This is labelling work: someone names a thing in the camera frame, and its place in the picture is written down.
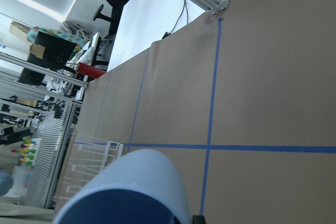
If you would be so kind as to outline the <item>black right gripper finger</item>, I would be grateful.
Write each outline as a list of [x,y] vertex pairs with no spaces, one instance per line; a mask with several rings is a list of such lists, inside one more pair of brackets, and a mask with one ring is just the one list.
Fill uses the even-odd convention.
[[206,224],[205,217],[203,215],[193,215],[192,224]]

